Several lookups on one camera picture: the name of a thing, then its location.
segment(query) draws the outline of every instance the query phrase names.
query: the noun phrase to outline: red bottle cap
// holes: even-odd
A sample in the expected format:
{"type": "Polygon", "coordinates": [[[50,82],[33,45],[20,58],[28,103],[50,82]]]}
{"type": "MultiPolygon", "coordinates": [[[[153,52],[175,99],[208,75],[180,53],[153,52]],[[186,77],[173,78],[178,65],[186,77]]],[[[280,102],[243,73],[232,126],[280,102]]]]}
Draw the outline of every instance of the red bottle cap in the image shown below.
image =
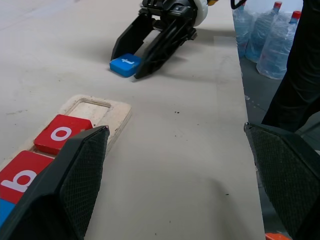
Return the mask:
{"type": "Polygon", "coordinates": [[[300,19],[300,17],[301,17],[301,11],[294,11],[292,13],[292,18],[293,19],[300,19]]]}
{"type": "Polygon", "coordinates": [[[276,1],[274,2],[273,8],[279,9],[281,8],[282,5],[282,1],[276,1]]]}

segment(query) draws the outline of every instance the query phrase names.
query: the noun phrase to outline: blue block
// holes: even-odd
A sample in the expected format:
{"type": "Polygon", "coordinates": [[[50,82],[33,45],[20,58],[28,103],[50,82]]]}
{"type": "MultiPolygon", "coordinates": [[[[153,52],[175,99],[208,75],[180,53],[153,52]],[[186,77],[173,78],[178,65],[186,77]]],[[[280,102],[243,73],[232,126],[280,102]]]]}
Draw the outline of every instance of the blue block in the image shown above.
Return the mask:
{"type": "Polygon", "coordinates": [[[0,228],[16,205],[0,199],[0,228]]]}
{"type": "Polygon", "coordinates": [[[132,54],[125,54],[110,62],[110,69],[126,78],[131,77],[137,72],[141,63],[141,58],[132,54]]]}

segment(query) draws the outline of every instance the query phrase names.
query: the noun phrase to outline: mesh pad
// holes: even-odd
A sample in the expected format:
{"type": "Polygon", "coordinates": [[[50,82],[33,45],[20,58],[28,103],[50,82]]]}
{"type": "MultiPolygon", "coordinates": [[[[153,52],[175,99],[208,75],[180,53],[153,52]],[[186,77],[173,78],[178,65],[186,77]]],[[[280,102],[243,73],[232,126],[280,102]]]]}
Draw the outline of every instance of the mesh pad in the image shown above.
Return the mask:
{"type": "Polygon", "coordinates": [[[83,144],[60,190],[65,212],[84,237],[100,189],[107,139],[103,132],[83,144]]]}
{"type": "Polygon", "coordinates": [[[294,133],[254,124],[244,130],[262,184],[288,233],[294,239],[320,239],[320,156],[294,133]]]}
{"type": "Polygon", "coordinates": [[[0,228],[1,240],[83,240],[100,189],[109,129],[69,139],[0,228]]]}

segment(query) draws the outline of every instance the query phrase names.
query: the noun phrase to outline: table surface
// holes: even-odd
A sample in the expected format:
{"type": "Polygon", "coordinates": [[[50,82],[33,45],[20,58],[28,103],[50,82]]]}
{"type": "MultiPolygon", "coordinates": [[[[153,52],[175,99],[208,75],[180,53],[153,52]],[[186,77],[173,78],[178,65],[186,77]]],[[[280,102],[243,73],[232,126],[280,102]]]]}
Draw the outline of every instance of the table surface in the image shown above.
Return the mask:
{"type": "Polygon", "coordinates": [[[137,82],[109,71],[139,0],[2,1],[1,160],[70,97],[132,105],[107,155],[87,240],[263,240],[232,11],[137,82]]]}

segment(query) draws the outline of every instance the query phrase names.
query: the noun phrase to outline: wooden board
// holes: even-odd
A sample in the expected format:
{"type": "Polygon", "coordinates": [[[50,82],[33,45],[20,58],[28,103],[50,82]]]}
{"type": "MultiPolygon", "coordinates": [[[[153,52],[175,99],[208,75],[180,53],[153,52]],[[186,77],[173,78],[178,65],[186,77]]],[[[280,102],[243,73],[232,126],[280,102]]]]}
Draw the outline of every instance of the wooden board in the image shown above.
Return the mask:
{"type": "Polygon", "coordinates": [[[7,158],[0,164],[0,171],[21,151],[27,150],[38,153],[47,157],[54,158],[55,156],[40,152],[34,145],[34,139],[41,131],[52,121],[57,114],[63,114],[71,117],[89,119],[93,127],[109,126],[110,136],[107,142],[106,153],[108,153],[118,138],[119,134],[127,124],[131,117],[131,106],[129,104],[97,98],[86,95],[76,95],[70,98],[61,109],[52,116],[39,130],[30,137],[22,146],[18,148],[11,157],[7,158]]]}

